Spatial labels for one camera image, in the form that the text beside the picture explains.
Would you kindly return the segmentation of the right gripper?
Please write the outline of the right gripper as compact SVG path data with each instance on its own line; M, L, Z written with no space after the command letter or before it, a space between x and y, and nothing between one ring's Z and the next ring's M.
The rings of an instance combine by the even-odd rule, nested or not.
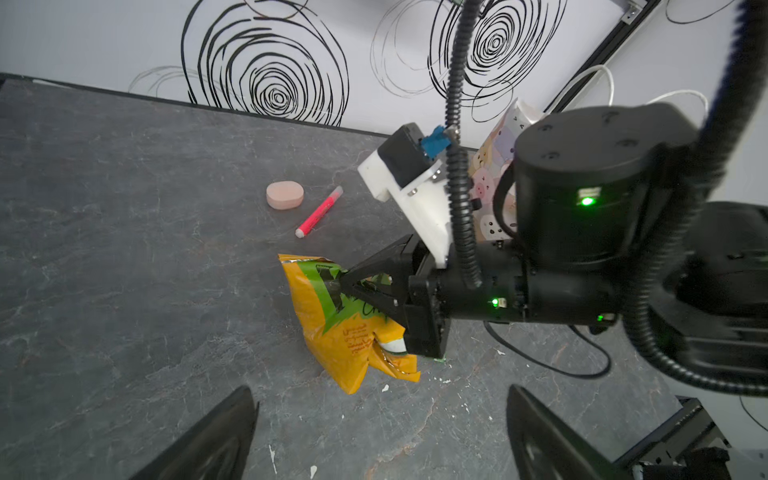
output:
M522 254L510 240L477 245L482 285L465 285L458 263L439 269L418 235L405 235L339 276L338 321L379 314L405 328L407 352L445 355L451 322L509 324L528 317Z

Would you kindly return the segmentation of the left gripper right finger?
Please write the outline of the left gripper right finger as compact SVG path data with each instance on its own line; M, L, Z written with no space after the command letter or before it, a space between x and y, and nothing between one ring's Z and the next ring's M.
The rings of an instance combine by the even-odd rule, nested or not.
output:
M526 388L508 391L506 425L521 479L628 479Z

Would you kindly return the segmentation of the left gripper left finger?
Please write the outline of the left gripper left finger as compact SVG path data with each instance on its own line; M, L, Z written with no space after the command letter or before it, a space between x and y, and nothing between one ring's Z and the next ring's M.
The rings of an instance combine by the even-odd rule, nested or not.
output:
M247 463L259 404L242 385L165 449L134 479L240 479Z

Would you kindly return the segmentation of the yellow snack bag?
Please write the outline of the yellow snack bag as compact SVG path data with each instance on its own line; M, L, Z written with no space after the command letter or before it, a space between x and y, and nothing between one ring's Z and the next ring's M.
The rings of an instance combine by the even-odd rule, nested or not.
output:
M278 259L305 343L345 393L356 393L371 367L395 379L420 381L417 357L405 349L405 328L342 293L343 267L314 256L280 254Z

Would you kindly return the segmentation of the white patterned paper bag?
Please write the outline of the white patterned paper bag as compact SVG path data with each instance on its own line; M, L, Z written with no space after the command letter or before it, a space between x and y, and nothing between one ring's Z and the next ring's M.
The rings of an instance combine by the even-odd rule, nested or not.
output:
M515 191L510 190L502 207L503 220L495 219L493 199L500 180L511 166L515 142L520 134L546 113L515 98L472 158L469 173L473 181L474 231L479 241L500 241L516 229Z

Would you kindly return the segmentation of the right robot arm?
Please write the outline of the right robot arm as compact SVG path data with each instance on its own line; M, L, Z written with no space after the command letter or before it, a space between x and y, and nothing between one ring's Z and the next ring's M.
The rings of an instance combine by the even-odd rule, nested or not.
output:
M400 127L359 166L371 194L413 227L340 273L404 330L409 354L444 355L450 324L621 324L652 367L727 394L767 393L767 211L710 194L767 83L767 5L738 6L735 39L702 126L676 107L597 106L548 115L514 143L488 238L480 183L459 146L460 96L486 1L459 8L446 122Z

